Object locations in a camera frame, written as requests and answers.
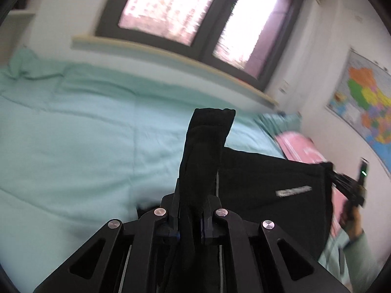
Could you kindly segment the teal sleeved right forearm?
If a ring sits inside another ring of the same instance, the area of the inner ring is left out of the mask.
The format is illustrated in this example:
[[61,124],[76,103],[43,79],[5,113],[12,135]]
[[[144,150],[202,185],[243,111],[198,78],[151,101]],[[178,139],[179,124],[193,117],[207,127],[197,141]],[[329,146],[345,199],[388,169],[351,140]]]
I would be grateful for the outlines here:
[[349,240],[343,248],[353,292],[366,292],[376,280],[381,269],[372,256],[365,232]]

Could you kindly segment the right hand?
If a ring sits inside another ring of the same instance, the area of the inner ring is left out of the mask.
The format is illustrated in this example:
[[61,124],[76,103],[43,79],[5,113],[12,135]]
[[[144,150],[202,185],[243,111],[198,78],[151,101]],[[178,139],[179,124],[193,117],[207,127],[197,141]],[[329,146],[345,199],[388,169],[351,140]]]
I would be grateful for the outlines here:
[[358,206],[348,200],[344,203],[339,224],[348,235],[350,241],[357,240],[363,233],[361,214]]

